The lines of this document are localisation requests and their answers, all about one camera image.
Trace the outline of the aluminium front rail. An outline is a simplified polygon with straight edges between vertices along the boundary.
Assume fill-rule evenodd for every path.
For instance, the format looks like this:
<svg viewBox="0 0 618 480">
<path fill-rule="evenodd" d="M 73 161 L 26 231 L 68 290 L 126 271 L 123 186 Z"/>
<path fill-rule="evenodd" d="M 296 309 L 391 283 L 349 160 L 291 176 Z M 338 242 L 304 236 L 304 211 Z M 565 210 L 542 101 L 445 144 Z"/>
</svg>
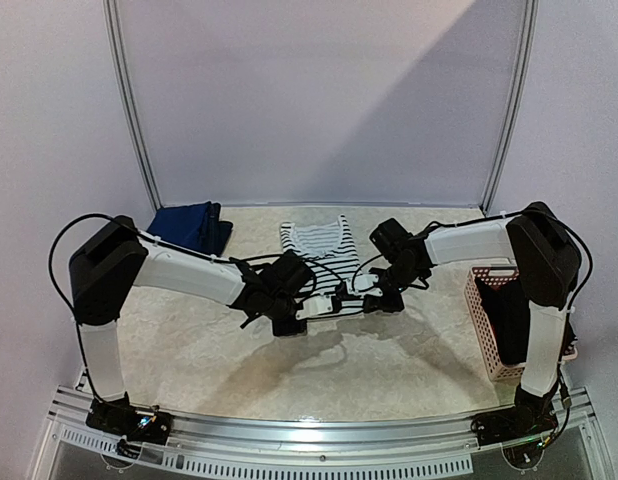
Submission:
<svg viewBox="0 0 618 480">
<path fill-rule="evenodd" d="M 87 427 L 84 392 L 59 388 L 33 479 L 612 479 L 615 471 L 588 392 L 559 411 L 544 451 L 526 438 L 480 443 L 471 413 L 399 421 L 245 420 L 178 413 L 165 445 L 130 457 Z"/>
</svg>

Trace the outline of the aluminium corner post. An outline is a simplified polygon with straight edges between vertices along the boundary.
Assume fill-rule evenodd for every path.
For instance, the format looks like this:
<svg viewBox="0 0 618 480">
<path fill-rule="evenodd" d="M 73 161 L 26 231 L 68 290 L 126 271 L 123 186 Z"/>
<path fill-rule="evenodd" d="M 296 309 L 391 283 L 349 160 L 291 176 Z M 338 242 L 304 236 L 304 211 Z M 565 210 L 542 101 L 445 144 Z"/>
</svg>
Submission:
<svg viewBox="0 0 618 480">
<path fill-rule="evenodd" d="M 143 135 L 140 116 L 134 95 L 123 38 L 122 18 L 120 14 L 119 2 L 115 0 L 104 0 L 103 8 L 114 73 L 132 148 L 151 208 L 156 211 L 162 207 L 162 202 L 153 167 L 151 165 L 148 147 Z"/>
<path fill-rule="evenodd" d="M 479 204 L 483 214 L 487 214 L 494 202 L 500 179 L 504 170 L 508 150 L 513 139 L 514 129 L 523 97 L 525 80 L 529 69 L 539 2 L 524 2 L 523 16 L 518 43 L 515 51 L 512 77 L 506 102 L 505 116 L 496 144 L 494 161 L 489 172 L 485 189 Z"/>
</svg>

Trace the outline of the black white striped tank top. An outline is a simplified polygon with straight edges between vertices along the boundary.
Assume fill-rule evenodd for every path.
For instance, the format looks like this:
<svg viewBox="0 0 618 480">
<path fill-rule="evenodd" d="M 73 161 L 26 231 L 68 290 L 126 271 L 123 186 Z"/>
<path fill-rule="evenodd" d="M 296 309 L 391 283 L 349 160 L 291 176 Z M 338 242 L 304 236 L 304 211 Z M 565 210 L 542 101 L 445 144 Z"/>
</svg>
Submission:
<svg viewBox="0 0 618 480">
<path fill-rule="evenodd" d="M 301 288 L 300 296 L 331 295 L 346 278 L 350 278 L 361 265 L 352 231 L 345 215 L 323 225 L 299 226 L 294 222 L 281 224 L 280 241 L 284 252 L 292 251 L 308 259 L 314 276 Z M 363 298 L 337 299 L 340 310 L 309 321 L 360 316 Z"/>
</svg>

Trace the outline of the black garment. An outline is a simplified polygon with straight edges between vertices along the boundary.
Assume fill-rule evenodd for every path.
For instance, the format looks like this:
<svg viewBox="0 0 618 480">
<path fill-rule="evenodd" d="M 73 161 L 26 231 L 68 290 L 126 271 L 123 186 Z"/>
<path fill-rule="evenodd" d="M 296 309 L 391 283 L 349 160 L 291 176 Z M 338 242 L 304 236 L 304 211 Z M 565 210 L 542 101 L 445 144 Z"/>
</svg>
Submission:
<svg viewBox="0 0 618 480">
<path fill-rule="evenodd" d="M 481 306 L 495 336 L 500 360 L 505 365 L 524 363 L 530 333 L 530 308 L 519 278 L 496 288 L 481 278 L 474 280 Z"/>
</svg>

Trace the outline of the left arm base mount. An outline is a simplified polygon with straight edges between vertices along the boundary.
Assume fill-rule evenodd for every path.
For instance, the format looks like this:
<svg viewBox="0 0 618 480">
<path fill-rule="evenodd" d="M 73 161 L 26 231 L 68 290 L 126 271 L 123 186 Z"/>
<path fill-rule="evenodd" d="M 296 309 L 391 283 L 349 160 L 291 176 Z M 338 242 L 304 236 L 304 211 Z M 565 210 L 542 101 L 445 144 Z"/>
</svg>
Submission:
<svg viewBox="0 0 618 480">
<path fill-rule="evenodd" d="M 138 407 L 127 394 L 114 401 L 93 399 L 85 424 L 107 434 L 124 437 L 128 442 L 165 445 L 174 417 L 158 406 Z"/>
</svg>

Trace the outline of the folded blue garment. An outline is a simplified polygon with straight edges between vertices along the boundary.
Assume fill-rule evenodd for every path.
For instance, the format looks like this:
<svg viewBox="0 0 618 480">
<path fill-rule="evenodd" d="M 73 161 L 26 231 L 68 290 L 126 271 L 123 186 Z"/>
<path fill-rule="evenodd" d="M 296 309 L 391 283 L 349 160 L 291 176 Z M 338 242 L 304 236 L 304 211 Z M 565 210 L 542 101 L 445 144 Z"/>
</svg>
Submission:
<svg viewBox="0 0 618 480">
<path fill-rule="evenodd" d="M 221 204 L 208 201 L 157 211 L 147 232 L 189 250 L 220 256 L 233 231 L 231 221 L 221 219 Z"/>
</svg>

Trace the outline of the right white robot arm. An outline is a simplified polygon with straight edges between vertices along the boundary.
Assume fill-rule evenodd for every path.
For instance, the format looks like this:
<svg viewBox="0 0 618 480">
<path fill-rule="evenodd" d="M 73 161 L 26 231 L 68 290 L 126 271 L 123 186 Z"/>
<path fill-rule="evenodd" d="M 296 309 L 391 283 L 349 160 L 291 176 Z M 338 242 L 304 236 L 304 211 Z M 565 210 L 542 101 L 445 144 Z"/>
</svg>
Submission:
<svg viewBox="0 0 618 480">
<path fill-rule="evenodd" d="M 521 401 L 506 415 L 506 427 L 526 436 L 541 424 L 539 401 L 552 396 L 564 336 L 578 291 L 582 253 L 576 235 L 543 202 L 524 209 L 455 224 L 432 222 L 418 233 L 395 218 L 380 223 L 369 239 L 388 266 L 377 287 L 397 295 L 438 266 L 465 261 L 505 259 L 518 271 L 530 313 L 525 367 L 516 392 Z"/>
</svg>

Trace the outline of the pink perforated laundry basket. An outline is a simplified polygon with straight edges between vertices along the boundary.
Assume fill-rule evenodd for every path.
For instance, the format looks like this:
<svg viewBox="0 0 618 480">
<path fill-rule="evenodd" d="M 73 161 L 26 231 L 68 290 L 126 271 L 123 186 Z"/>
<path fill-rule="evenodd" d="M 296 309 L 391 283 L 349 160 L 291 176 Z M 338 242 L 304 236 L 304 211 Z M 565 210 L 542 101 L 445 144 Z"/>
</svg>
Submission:
<svg viewBox="0 0 618 480">
<path fill-rule="evenodd" d="M 507 283 L 516 280 L 518 276 L 518 268 L 511 264 L 472 266 L 467 274 L 464 296 L 473 321 L 485 369 L 492 382 L 518 379 L 523 373 L 525 363 L 505 364 L 502 362 L 496 336 L 488 315 L 482 307 L 482 298 L 475 280 L 480 279 L 486 286 L 498 290 Z"/>
</svg>

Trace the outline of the right aluminium corner post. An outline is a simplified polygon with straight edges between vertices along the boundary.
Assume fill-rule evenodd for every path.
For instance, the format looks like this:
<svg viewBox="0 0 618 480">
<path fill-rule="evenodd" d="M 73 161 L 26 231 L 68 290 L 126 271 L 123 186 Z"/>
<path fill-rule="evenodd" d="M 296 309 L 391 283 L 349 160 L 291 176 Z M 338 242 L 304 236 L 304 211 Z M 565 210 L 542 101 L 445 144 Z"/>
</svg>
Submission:
<svg viewBox="0 0 618 480">
<path fill-rule="evenodd" d="M 487 214 L 494 202 L 500 179 L 504 170 L 508 150 L 513 139 L 514 129 L 523 97 L 525 80 L 529 69 L 539 2 L 524 2 L 523 16 L 518 43 L 515 51 L 512 77 L 506 102 L 505 116 L 496 144 L 494 161 L 489 172 L 485 189 L 479 204 L 483 214 Z"/>
</svg>

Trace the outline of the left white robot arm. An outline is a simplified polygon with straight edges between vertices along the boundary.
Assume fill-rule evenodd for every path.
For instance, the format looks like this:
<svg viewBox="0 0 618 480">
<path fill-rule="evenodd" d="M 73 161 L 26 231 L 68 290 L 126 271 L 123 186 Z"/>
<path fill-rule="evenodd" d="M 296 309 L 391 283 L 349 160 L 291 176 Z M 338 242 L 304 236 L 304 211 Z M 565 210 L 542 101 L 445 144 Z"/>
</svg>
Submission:
<svg viewBox="0 0 618 480">
<path fill-rule="evenodd" d="M 133 287 L 193 295 L 241 311 L 246 321 L 265 317 L 277 337 L 302 335 L 299 292 L 313 277 L 294 253 L 254 259 L 218 258 L 169 244 L 135 228 L 126 216 L 108 219 L 69 260 L 72 313 L 100 419 L 117 434 L 137 426 L 137 412 L 122 399 L 117 322 Z"/>
</svg>

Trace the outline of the left aluminium corner post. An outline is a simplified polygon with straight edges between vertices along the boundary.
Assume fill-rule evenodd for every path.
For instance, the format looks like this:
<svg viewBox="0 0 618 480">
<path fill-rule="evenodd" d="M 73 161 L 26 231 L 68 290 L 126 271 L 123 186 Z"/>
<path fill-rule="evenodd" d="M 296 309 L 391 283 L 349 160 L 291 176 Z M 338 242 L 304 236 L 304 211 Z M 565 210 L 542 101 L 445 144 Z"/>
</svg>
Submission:
<svg viewBox="0 0 618 480">
<path fill-rule="evenodd" d="M 122 18 L 120 14 L 119 2 L 115 0 L 104 0 L 103 8 L 114 73 L 132 148 L 151 208 L 156 211 L 162 207 L 162 202 L 153 167 L 151 165 L 148 147 L 143 135 L 140 116 L 134 95 L 123 38 Z"/>
</svg>

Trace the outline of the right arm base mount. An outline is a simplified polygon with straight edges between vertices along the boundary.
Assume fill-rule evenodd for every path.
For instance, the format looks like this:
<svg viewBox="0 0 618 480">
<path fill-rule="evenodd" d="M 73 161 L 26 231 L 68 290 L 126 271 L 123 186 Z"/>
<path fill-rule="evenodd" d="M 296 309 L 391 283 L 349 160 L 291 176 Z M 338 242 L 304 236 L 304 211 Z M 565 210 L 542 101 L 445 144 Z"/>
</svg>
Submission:
<svg viewBox="0 0 618 480">
<path fill-rule="evenodd" d="M 555 393 L 556 390 L 553 389 L 544 396 L 536 396 L 519 385 L 512 406 L 472 416 L 471 432 L 480 446 L 527 437 L 535 438 L 548 433 L 545 439 L 539 441 L 539 448 L 547 448 L 564 431 L 570 413 L 570 397 L 566 396 L 565 421 L 559 425 L 553 408 Z"/>
</svg>

